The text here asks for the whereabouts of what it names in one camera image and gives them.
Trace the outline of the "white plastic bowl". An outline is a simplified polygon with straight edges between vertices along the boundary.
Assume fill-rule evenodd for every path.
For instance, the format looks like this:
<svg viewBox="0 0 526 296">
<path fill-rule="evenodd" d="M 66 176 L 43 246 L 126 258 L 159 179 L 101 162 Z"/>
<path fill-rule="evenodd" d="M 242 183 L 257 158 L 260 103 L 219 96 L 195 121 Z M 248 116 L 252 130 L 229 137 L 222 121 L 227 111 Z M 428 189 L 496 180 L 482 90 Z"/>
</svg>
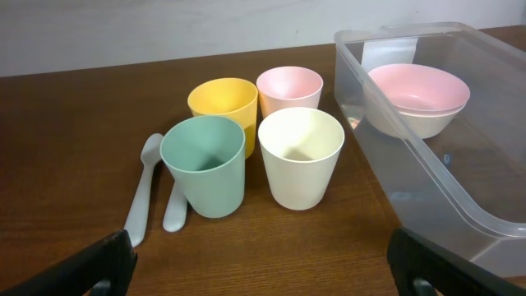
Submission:
<svg viewBox="0 0 526 296">
<path fill-rule="evenodd" d="M 396 106 L 399 115 L 404 118 L 413 132 L 421 139 L 427 139 L 438 135 L 453 118 L 467 104 L 464 101 L 459 106 L 446 111 L 438 111 L 438 103 L 441 99 L 421 98 L 416 95 L 394 95 L 390 97 L 395 103 L 408 104 L 402 107 Z M 379 132 L 386 135 L 398 137 L 399 131 L 394 123 L 390 123 L 382 113 L 384 105 L 374 99 L 365 99 L 365 114 L 368 122 Z"/>
</svg>

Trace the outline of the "green plastic cup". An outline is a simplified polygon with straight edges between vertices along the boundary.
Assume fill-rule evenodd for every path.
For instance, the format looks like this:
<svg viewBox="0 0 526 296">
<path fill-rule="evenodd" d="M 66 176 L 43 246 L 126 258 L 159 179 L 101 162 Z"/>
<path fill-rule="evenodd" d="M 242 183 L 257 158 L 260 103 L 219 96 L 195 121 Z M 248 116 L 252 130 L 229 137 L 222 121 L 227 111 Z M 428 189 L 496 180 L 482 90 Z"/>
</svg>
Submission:
<svg viewBox="0 0 526 296">
<path fill-rule="evenodd" d="M 164 135 L 160 155 L 197 214 L 222 218 L 242 204 L 246 136 L 232 119 L 217 115 L 186 119 Z"/>
</svg>

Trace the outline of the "short white plastic spoon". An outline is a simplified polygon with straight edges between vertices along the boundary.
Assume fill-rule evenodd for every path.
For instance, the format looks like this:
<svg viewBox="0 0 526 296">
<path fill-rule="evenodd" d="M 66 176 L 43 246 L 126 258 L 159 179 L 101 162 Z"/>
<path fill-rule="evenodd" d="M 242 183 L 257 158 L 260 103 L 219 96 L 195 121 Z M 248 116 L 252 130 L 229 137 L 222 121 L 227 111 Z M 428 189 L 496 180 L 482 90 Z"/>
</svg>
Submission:
<svg viewBox="0 0 526 296">
<path fill-rule="evenodd" d="M 163 228 L 170 233 L 177 232 L 183 228 L 186 218 L 187 199 L 178 183 L 174 182 L 164 213 Z"/>
</svg>

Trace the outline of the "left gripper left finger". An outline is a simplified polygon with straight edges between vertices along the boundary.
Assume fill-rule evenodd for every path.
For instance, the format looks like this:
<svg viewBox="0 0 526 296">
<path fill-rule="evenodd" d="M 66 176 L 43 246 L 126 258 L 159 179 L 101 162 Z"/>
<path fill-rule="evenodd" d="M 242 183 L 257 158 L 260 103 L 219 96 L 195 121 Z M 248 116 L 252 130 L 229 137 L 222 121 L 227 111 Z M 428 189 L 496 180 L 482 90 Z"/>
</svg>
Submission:
<svg viewBox="0 0 526 296">
<path fill-rule="evenodd" d="M 137 259 L 128 232 L 118 230 L 1 294 L 125 295 Z"/>
</svg>

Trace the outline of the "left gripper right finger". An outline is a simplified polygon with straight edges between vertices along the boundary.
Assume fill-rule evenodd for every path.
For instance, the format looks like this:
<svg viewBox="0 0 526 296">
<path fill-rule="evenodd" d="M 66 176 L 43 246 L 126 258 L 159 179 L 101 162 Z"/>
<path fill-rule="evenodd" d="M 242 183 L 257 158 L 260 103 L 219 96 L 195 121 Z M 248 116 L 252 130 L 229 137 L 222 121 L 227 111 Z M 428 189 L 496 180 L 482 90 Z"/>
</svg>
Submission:
<svg viewBox="0 0 526 296">
<path fill-rule="evenodd" d="M 406 228 L 392 233 L 386 256 L 400 295 L 525 296 L 525 289 Z"/>
</svg>

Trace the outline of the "pink plastic bowl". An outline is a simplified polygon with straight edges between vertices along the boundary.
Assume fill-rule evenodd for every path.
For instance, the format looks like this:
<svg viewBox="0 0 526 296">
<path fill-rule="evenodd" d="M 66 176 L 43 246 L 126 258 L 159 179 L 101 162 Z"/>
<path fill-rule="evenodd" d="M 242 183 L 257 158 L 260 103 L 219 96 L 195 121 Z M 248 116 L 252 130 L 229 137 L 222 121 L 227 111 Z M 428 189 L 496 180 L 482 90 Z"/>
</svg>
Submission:
<svg viewBox="0 0 526 296">
<path fill-rule="evenodd" d="M 394 106 L 409 112 L 451 111 L 466 105 L 471 95 L 457 76 L 429 66 L 388 64 L 368 75 Z"/>
</svg>

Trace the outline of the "long white plastic spoon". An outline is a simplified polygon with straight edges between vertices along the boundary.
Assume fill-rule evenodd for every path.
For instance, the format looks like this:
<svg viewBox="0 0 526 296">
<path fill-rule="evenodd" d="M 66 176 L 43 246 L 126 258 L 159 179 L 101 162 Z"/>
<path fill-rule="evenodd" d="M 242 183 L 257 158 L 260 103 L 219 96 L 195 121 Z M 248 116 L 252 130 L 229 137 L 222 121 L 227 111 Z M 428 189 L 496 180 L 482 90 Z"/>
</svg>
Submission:
<svg viewBox="0 0 526 296">
<path fill-rule="evenodd" d="M 161 161 L 159 149 L 163 137 L 159 133 L 152 134 L 145 142 L 141 152 L 143 171 L 124 224 L 124 229 L 128 232 L 133 247 L 138 246 L 145 237 L 152 178 L 155 166 Z"/>
</svg>

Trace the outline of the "clear plastic storage container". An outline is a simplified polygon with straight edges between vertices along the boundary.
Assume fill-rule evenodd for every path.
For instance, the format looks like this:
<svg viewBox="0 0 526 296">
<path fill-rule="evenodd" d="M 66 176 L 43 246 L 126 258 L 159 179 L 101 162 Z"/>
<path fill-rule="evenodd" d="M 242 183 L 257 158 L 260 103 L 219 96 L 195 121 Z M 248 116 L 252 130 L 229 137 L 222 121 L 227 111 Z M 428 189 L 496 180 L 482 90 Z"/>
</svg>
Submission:
<svg viewBox="0 0 526 296">
<path fill-rule="evenodd" d="M 335 46 L 335 99 L 401 224 L 496 275 L 524 275 L 524 51 L 455 22 L 341 30 Z M 370 78 L 392 63 L 451 73 L 470 99 L 425 138 Z"/>
</svg>

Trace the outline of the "cream plastic cup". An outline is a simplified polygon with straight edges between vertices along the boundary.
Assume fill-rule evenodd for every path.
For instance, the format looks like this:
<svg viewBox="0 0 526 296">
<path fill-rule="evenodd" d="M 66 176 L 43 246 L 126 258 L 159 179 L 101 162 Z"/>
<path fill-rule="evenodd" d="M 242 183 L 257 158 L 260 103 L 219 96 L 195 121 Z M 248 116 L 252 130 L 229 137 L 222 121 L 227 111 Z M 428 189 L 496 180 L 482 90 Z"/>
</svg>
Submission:
<svg viewBox="0 0 526 296">
<path fill-rule="evenodd" d="M 290 210 L 316 206 L 344 145 L 340 122 L 319 109 L 286 108 L 265 117 L 257 136 L 272 197 Z"/>
</svg>

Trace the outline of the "pink plastic cup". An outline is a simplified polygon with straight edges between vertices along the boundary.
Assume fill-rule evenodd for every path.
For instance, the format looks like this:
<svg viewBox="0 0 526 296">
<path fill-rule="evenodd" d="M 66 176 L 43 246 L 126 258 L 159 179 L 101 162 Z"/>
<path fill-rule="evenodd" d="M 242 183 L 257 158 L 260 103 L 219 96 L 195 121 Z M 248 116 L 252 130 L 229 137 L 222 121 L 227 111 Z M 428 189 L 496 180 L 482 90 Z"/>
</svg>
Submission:
<svg viewBox="0 0 526 296">
<path fill-rule="evenodd" d="M 256 87 L 263 118 L 291 107 L 317 109 L 323 86 L 321 75 L 305 67 L 275 67 L 261 73 Z"/>
</svg>

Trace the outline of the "yellow plastic cup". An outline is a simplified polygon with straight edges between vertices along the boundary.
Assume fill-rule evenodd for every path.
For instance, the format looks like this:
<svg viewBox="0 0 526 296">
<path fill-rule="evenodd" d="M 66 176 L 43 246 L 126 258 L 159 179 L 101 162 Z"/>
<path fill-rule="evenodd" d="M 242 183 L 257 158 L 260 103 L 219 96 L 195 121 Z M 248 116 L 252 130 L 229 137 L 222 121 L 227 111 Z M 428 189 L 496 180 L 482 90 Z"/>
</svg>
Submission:
<svg viewBox="0 0 526 296">
<path fill-rule="evenodd" d="M 219 78 L 197 86 L 187 103 L 194 117 L 225 116 L 237 122 L 246 135 L 246 157 L 255 148 L 258 89 L 241 78 Z"/>
</svg>

